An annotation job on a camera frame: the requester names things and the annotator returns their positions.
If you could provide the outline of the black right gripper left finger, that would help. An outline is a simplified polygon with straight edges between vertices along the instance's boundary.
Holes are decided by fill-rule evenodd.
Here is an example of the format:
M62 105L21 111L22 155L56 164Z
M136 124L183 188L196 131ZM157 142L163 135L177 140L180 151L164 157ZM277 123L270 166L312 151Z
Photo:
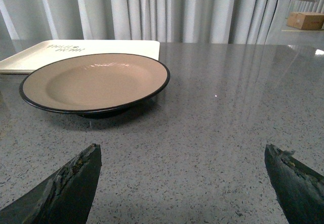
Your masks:
M1 210L1 223L86 223L101 170L101 148L91 144Z

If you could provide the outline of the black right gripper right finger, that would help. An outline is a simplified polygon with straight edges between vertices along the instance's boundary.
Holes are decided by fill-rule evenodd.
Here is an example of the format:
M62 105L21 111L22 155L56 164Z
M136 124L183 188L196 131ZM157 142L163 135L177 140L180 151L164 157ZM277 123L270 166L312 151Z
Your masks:
M323 223L323 176L275 145L265 147L265 165L289 223Z

